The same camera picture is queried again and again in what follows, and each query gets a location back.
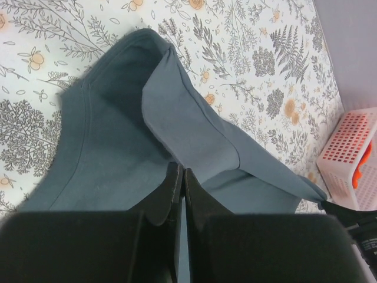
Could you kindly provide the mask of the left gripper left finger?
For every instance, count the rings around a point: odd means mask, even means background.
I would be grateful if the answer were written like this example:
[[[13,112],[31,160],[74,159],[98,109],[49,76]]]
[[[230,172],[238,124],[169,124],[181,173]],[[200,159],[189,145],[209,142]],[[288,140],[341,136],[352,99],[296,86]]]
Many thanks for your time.
[[[129,210],[21,212],[1,226],[2,282],[176,282],[183,168]]]

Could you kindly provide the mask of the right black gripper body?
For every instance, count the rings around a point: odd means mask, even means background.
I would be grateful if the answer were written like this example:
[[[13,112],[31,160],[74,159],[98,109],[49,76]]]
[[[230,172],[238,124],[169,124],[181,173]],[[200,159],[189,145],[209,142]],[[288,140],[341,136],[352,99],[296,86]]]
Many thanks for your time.
[[[376,211],[348,209],[328,201],[320,205],[345,227],[371,271],[376,271]]]

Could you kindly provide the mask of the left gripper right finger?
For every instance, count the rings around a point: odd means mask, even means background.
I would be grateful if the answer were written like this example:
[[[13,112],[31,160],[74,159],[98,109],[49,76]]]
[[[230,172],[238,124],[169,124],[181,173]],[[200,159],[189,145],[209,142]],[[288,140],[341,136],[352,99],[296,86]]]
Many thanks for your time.
[[[366,282],[333,217],[234,214],[184,172],[191,282]]]

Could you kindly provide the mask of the grey blue t shirt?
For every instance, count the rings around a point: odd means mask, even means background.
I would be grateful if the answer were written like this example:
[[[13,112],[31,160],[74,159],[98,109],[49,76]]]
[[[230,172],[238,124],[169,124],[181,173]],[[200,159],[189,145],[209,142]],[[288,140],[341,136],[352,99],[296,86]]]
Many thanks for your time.
[[[184,172],[234,214],[294,213],[326,193],[292,172],[193,87],[151,29],[122,38],[61,97],[57,153],[21,212],[129,210],[183,168],[178,279],[191,282]]]

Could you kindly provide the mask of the white plastic mesh basket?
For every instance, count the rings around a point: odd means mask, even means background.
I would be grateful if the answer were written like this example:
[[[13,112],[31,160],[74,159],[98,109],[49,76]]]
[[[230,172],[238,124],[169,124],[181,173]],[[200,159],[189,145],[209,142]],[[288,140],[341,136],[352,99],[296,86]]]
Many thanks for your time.
[[[345,113],[317,166],[336,204],[376,210],[376,108]]]

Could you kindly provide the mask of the floral patterned table mat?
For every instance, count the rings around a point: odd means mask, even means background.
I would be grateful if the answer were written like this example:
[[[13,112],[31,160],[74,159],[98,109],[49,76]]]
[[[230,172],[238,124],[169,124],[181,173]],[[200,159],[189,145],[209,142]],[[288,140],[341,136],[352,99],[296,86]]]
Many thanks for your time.
[[[2,1],[1,215],[51,165],[60,94],[139,28],[175,46],[222,118],[325,188],[316,159],[343,105],[313,1]]]

